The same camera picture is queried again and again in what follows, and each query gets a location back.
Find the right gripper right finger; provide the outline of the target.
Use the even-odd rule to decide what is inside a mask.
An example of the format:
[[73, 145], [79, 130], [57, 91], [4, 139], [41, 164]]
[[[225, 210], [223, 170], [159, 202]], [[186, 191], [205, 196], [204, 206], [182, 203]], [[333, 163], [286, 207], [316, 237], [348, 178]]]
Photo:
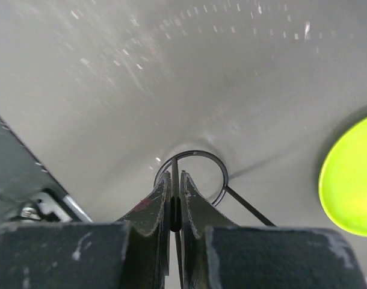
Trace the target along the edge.
[[241, 227], [182, 172], [185, 288], [366, 288], [349, 243], [321, 228]]

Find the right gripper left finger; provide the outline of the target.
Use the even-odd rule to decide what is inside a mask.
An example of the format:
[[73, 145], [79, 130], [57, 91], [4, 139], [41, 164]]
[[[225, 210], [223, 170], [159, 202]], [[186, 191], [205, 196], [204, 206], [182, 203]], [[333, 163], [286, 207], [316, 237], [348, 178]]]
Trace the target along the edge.
[[171, 176], [113, 223], [0, 226], [0, 288], [162, 288]]

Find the black wire ring stand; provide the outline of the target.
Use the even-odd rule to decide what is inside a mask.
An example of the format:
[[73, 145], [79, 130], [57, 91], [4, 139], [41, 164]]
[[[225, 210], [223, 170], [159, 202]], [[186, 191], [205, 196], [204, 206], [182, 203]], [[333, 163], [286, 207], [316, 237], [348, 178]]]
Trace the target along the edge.
[[226, 195], [234, 198], [265, 226], [275, 224], [258, 211], [229, 185], [226, 165], [216, 155], [201, 150], [180, 152], [169, 158], [158, 170], [154, 183], [170, 171], [172, 180], [171, 227], [184, 231], [188, 226], [195, 238], [207, 226], [235, 226], [217, 206]]

